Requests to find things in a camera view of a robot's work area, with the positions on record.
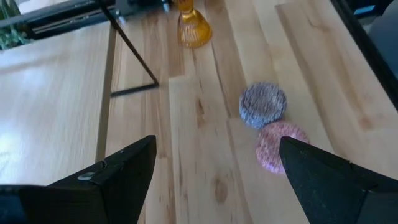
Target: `black metal rod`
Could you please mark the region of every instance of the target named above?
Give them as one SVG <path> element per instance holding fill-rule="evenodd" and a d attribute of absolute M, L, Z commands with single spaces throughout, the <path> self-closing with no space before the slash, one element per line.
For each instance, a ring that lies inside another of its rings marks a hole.
<path fill-rule="evenodd" d="M 115 9 L 112 9 L 110 11 L 112 14 L 115 14 Z M 51 26 L 49 28 L 35 28 L 33 29 L 34 31 L 34 39 L 39 40 L 39 39 L 44 39 L 47 37 L 52 37 L 55 35 L 63 34 L 66 32 L 71 32 L 73 30 L 77 30 L 82 27 L 98 24 L 101 22 L 106 22 L 108 21 L 108 18 L 100 11 L 99 14 L 95 14 L 92 16 L 89 16 L 88 18 L 83 18 L 83 19 L 78 19 L 74 22 L 68 22 L 65 24 L 61 24 L 60 26 Z"/>
<path fill-rule="evenodd" d="M 147 64 L 145 63 L 145 61 L 142 59 L 142 57 L 139 55 L 138 51 L 136 50 L 136 48 L 132 45 L 132 43 L 130 42 L 129 38 L 126 36 L 126 34 L 123 32 L 122 28 L 119 26 L 118 22 L 116 22 L 116 19 L 111 15 L 111 13 L 108 11 L 108 9 L 106 8 L 106 6 L 104 5 L 104 3 L 102 2 L 102 0 L 96 0 L 96 2 L 98 2 L 98 4 L 101 6 L 102 11 L 104 12 L 105 16 L 109 19 L 109 21 L 111 22 L 112 26 L 114 29 L 116 29 L 117 32 L 119 32 L 120 36 L 122 37 L 122 39 L 125 41 L 125 43 L 127 44 L 127 46 L 130 48 L 130 50 L 132 51 L 132 53 L 136 56 L 136 58 L 138 59 L 138 61 L 141 63 L 141 65 L 144 67 L 145 71 L 149 74 L 149 76 L 151 77 L 151 79 L 154 81 L 154 84 L 156 86 L 159 86 L 159 82 L 157 81 L 155 75 L 152 73 L 152 71 L 149 69 L 149 67 L 147 66 Z"/>
<path fill-rule="evenodd" d="M 123 95 L 131 94 L 131 93 L 137 93 L 139 91 L 150 90 L 152 88 L 157 88 L 157 87 L 159 87 L 159 84 L 153 83 L 153 84 L 148 84 L 148 85 L 144 85 L 144 86 L 129 88 L 126 90 L 115 91 L 115 92 L 111 93 L 111 97 L 117 97 L 117 96 L 123 96 Z"/>

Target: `black metal frame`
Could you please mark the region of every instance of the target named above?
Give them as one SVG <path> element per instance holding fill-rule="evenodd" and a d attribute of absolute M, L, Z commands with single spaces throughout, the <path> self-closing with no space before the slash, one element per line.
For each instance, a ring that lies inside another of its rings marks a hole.
<path fill-rule="evenodd" d="M 112 27 L 119 33 L 153 81 L 153 83 L 148 85 L 132 87 L 111 93 L 111 97 L 123 96 L 157 88 L 159 87 L 159 81 L 142 59 L 127 35 L 123 32 L 115 17 L 134 14 L 134 10 L 137 9 L 138 3 L 143 4 L 139 6 L 143 10 L 153 8 L 158 4 L 153 4 L 153 2 L 156 1 L 157 0 L 152 0 L 152 5 L 150 5 L 148 4 L 149 1 L 134 1 L 131 3 L 130 0 L 69 0 L 27 14 L 1 20 L 0 28 L 24 23 L 30 28 L 30 30 L 28 30 L 29 38 L 39 40 L 109 20 Z M 159 5 L 166 3 L 165 1 L 159 0 Z M 123 7 L 122 14 L 119 14 L 120 11 L 116 9 L 117 4 Z"/>
<path fill-rule="evenodd" d="M 392 104 L 398 110 L 398 80 L 394 76 L 388 64 L 384 61 L 377 47 L 362 28 L 362 25 L 354 17 L 346 0 L 330 0 L 334 5 L 341 20 L 353 36 L 359 49 L 372 68 L 380 84 L 387 93 Z"/>
<path fill-rule="evenodd" d="M 131 93 L 137 93 L 139 91 L 144 91 L 144 90 L 149 90 L 152 88 L 157 88 L 159 87 L 159 81 L 157 81 L 155 75 L 152 73 L 152 71 L 149 69 L 145 61 L 142 59 L 142 57 L 139 55 L 138 51 L 136 48 L 133 46 L 133 44 L 130 42 L 129 38 L 126 36 L 126 34 L 123 32 L 122 28 L 119 26 L 118 22 L 116 19 L 112 16 L 112 14 L 108 11 L 106 8 L 106 5 L 101 1 L 101 0 L 96 0 L 96 2 L 99 4 L 101 7 L 102 12 L 105 14 L 105 16 L 109 19 L 111 22 L 111 25 L 113 26 L 114 29 L 119 33 L 119 35 L 122 37 L 123 41 L 127 44 L 127 46 L 130 48 L 131 52 L 136 56 L 138 61 L 141 63 L 141 65 L 144 67 L 145 71 L 148 73 L 152 81 L 154 81 L 152 84 L 148 85 L 143 85 L 139 87 L 133 87 L 133 88 L 128 88 L 126 90 L 119 90 L 111 93 L 111 97 L 117 97 L 117 96 L 123 96 L 126 94 L 131 94 Z"/>

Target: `wood grain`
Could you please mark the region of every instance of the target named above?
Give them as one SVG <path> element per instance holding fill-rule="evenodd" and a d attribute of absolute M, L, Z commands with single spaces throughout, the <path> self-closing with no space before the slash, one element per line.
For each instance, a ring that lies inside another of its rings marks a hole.
<path fill-rule="evenodd" d="M 278 7 L 335 152 L 395 179 L 398 115 L 328 1 Z"/>
<path fill-rule="evenodd" d="M 143 42 L 143 30 L 133 29 L 133 27 L 141 28 L 141 23 L 142 22 L 137 19 L 121 24 L 127 37 L 140 54 L 144 51 L 142 44 L 138 44 Z M 114 61 L 112 91 L 125 90 L 127 88 L 150 83 L 150 80 L 145 79 L 148 74 L 146 74 L 138 59 L 134 56 L 119 34 L 116 35 Z"/>
<path fill-rule="evenodd" d="M 0 55 L 2 184 L 51 184 L 105 152 L 111 40 L 104 23 Z"/>
<path fill-rule="evenodd" d="M 161 80 L 158 90 L 111 101 L 107 154 L 158 136 L 140 223 L 308 223 L 286 176 L 257 163 L 257 131 L 239 119 L 239 95 L 258 81 L 284 89 L 284 118 L 314 146 L 397 177 L 397 113 L 328 0 L 196 0 L 195 7 L 214 32 L 198 49 L 176 45 L 174 10 L 125 29 L 139 34 L 134 44 Z M 115 75 L 123 86 L 129 74 Z"/>

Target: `yarn ball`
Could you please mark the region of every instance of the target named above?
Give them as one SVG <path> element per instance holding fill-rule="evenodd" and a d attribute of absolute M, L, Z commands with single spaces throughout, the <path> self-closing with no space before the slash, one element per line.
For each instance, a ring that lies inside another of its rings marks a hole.
<path fill-rule="evenodd" d="M 257 139 L 257 159 L 265 170 L 275 174 L 285 173 L 279 156 L 280 139 L 283 136 L 289 136 L 305 143 L 310 142 L 302 129 L 286 121 L 278 121 L 264 127 Z"/>
<path fill-rule="evenodd" d="M 282 118 L 286 110 L 286 96 L 274 83 L 256 83 L 246 89 L 239 99 L 239 114 L 244 123 L 261 129 Z"/>

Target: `pink yarn ball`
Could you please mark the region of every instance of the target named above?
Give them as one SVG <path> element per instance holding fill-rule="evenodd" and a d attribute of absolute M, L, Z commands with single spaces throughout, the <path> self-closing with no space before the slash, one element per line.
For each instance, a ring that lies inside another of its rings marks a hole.
<path fill-rule="evenodd" d="M 256 144 L 257 159 L 263 168 L 275 174 L 284 174 L 285 169 L 279 156 L 280 139 L 289 136 L 309 143 L 305 132 L 294 124 L 278 121 L 265 126 L 259 133 Z"/>

